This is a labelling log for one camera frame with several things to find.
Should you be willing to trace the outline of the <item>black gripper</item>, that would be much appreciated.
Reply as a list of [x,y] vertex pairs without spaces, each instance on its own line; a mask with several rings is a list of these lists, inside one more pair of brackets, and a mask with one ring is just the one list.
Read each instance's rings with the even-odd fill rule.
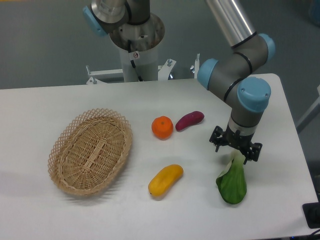
[[244,165],[251,161],[257,162],[263,144],[258,142],[252,143],[254,134],[240,135],[240,133],[239,130],[231,130],[229,125],[225,131],[217,125],[209,138],[209,142],[215,146],[215,152],[218,152],[221,146],[229,146],[239,150],[241,153],[245,153]]

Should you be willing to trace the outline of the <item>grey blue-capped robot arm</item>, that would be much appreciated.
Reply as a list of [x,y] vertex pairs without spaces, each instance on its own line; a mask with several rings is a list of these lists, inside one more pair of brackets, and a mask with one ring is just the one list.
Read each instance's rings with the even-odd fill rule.
[[[271,87],[252,73],[275,54],[275,43],[257,33],[237,0],[209,0],[214,15],[233,53],[224,61],[206,60],[195,72],[198,82],[231,107],[226,129],[215,127],[210,142],[216,148],[230,146],[246,161],[257,161],[261,143],[252,137],[268,106]],[[91,29],[109,35],[124,54],[126,82],[156,81],[158,57],[153,50],[164,38],[163,22],[150,11],[148,0],[93,0],[82,10]]]

